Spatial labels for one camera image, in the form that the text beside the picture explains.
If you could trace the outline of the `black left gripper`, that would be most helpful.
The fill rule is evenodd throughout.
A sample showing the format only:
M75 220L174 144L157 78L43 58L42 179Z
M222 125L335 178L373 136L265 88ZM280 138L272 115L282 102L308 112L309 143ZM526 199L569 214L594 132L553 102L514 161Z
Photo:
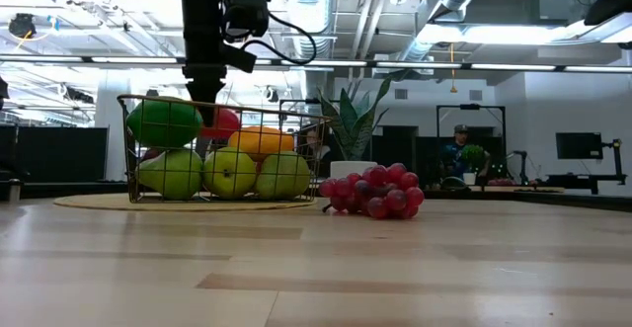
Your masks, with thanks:
M183 72L193 80L187 89L204 125L212 126L216 96L224 87L221 79L226 75L219 0L182 0L182 9L186 57Z

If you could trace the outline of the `red-orange mango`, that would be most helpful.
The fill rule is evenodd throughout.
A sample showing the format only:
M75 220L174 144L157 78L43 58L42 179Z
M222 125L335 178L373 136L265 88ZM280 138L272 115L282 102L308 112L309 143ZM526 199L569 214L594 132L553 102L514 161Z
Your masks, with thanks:
M234 111L226 108L215 108L212 124L205 124L199 134L211 139L228 139L240 128L240 119Z

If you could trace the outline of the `green lime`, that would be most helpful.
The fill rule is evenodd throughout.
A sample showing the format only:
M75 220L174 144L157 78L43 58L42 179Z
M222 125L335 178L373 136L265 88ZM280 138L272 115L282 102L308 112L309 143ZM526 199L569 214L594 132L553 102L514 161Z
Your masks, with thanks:
M125 119L134 139L145 147L183 147L202 128L195 106L179 102L141 100Z

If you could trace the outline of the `yellow-orange mango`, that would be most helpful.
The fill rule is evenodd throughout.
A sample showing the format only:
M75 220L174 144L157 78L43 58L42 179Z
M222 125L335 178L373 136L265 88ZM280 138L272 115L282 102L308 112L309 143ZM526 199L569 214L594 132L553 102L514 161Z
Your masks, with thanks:
M268 126L246 126L235 131L228 139L228 146L245 153L255 162L263 162L269 155L292 151L293 137L276 128Z

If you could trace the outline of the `gold wire basket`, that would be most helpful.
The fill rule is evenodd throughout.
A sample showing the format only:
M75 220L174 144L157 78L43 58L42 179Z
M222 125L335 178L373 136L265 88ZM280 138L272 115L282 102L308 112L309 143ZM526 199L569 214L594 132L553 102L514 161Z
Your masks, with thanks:
M127 187L128 187L128 193L130 195L130 199L133 202L138 202L140 198L150 193L156 193L160 195L160 197L164 201L173 201L173 200L164 199L160 193L138 183L136 170L139 164L141 163L140 159L145 153L145 151L149 148L156 148L156 149L159 149L161 153L163 153L170 150L188 149L191 152L195 152L198 154L198 156L200 157L202 161L202 167L203 167L203 162L206 159L208 154L220 148L229 147L228 146L229 138L228 139L211 139L208 137L202 137L200 134L198 134L197 137L193 141L191 141L188 144L185 144L183 147L172 147L172 148L145 147L134 139L130 129L127 127L125 123L125 119L127 115L138 105L138 103L141 100L145 100L145 99L185 103L188 105L195 106L196 108L197 108L197 103L193 101L186 101L186 100L177 99L173 97L150 97L150 96L132 96L132 95L121 95L118 97L118 102L122 109L122 125L123 125L123 132L125 135L125 139L124 139L125 165L126 165L125 174L126 174ZM280 131L291 134L294 141L294 149L292 151L301 155L305 160L306 160L306 157L300 153L300 149L302 147L302 139L305 136L305 132L311 128L315 128L320 133L320 136L322 137L322 127L326 122L325 118L322 116L289 112L285 110L275 111L273 109L266 109L266 108L237 107L237 106L222 105L222 104L215 104L215 107L226 108L226 109L230 109L234 111L240 119L241 128L246 127L246 126L260 125L260 126L268 126L268 127L276 128ZM263 162L255 162L257 178L260 174L262 163ZM201 183L202 183L202 186L199 192L196 193L189 200L186 200L183 202L193 201L197 198L206 198L208 201L222 200L222 201L237 202L245 198L256 198L260 201L267 201L267 200L262 200L259 198L259 195L255 192L255 185L253 186L253 188L248 194L246 194L245 196L243 196L242 198L238 200L224 200L218 197L217 195L212 194L204 186L203 181L201 181ZM317 186L318 186L318 178L315 177L314 174L311 172L311 180L310 180L309 187L304 192L303 195L305 195L306 192L311 189L315 189L317 191Z

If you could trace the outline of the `yellow-green apple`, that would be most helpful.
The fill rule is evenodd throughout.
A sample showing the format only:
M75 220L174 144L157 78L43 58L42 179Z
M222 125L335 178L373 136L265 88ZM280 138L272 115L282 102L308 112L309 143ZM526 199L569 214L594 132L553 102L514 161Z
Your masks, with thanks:
M256 164L246 153L223 147L207 155L202 167L204 186L224 200L248 194L257 179Z

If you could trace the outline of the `green pear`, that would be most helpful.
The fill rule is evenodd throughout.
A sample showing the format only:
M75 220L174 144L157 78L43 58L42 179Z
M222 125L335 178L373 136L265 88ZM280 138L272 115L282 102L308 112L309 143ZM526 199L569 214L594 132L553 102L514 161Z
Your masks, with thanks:
M201 189L201 170L197 153L177 149L141 162L136 174L139 184L160 193L164 199L186 201Z

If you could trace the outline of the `person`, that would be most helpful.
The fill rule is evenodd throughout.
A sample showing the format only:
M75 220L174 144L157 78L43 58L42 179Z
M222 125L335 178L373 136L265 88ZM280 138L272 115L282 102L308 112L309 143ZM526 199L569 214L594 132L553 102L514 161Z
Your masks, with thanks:
M442 179L459 179L463 181L463 174L466 172L465 165L460 160L460 152L468 143L469 128L465 124L458 124L454 127L453 141L446 144L440 152L440 170ZM475 185L487 183L488 172L491 163L491 154L486 151L486 162L482 170L477 174Z
M300 153L306 157L308 168L315 177L330 177L333 150L315 128L305 132Z

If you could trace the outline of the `round tan mat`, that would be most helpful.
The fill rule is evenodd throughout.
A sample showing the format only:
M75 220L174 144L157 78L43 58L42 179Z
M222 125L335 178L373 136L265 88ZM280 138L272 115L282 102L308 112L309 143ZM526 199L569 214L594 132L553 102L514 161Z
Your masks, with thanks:
M238 201L229 202L222 200L213 201L163 201L158 196L143 198L138 203L133 203L128 194L94 194L76 195L56 198L54 204L86 209L119 210L119 211L153 211L153 212L221 212L221 211L254 211L277 210L311 207L317 204L316 200L308 202L261 202Z

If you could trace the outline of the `black partition panel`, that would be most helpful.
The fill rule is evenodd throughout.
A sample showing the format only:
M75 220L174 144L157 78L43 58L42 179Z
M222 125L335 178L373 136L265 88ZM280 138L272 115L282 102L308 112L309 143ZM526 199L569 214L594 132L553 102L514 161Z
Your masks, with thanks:
M0 125L0 163L28 183L105 178L109 131L97 127Z

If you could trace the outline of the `white plant pot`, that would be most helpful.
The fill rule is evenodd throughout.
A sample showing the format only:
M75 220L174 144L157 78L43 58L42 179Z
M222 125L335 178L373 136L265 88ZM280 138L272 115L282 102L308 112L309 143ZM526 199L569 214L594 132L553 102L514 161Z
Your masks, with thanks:
M333 179L346 178L349 174L362 174L366 169L376 166L371 161L332 161L330 163L330 177Z

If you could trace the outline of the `long ceiling light strip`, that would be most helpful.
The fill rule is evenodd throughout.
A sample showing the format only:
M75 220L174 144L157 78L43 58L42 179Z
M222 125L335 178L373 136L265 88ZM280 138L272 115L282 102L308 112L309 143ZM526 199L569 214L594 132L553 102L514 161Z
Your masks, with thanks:
M120 66L131 68L175 68L184 66L183 57L142 57L142 56L72 56L72 55L32 55L0 53L0 62L34 63L68 66ZM333 60L316 59L305 65L294 64L287 60L258 58L253 68L257 70L276 67L299 68L375 68L406 70L461 70L461 71L511 71L511 72L558 72L632 75L632 66L609 65L554 65L554 64L504 64L504 63L466 63L466 62L403 62L376 60Z

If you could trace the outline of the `black ceiling device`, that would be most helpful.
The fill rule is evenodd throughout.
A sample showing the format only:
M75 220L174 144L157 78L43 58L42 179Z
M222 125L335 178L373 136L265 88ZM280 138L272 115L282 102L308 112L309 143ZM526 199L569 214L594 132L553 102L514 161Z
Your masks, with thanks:
M37 34L33 19L33 14L17 13L9 23L9 33L19 39L31 39Z

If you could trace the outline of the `small bushy green plant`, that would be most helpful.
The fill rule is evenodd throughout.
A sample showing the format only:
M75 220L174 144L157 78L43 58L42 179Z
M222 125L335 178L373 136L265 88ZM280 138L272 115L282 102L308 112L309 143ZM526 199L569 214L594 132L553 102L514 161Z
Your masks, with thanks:
M478 173L486 162L485 149L477 144L467 144L460 152L460 160L465 165L466 172Z

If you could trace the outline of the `black metal table frame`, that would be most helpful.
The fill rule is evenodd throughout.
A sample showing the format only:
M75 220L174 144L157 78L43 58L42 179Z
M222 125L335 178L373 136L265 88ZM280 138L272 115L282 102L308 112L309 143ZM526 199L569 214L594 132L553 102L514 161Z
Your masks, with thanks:
M52 199L76 196L76 195L94 195L94 194L128 194L126 183L117 182L88 182L88 183L23 183L19 203L23 204L28 199ZM149 196L158 196L156 193L150 193L139 199ZM290 201L281 202L308 202L316 200L318 203L318 193L315 189L306 192L305 195L299 196ZM197 198L194 201L201 201L206 198ZM512 187L487 187L485 190L473 191L427 191L425 192L425 201L428 203L432 200L449 200L449 201L509 201L509 202L525 202L534 204L553 204L588 207L604 210L614 210L632 213L632 197L609 197L609 196L592 196L592 195L570 195L560 194L547 191L533 191L531 189L519 190ZM259 201L256 198L245 198L240 201ZM9 181L0 181L0 204L9 202Z

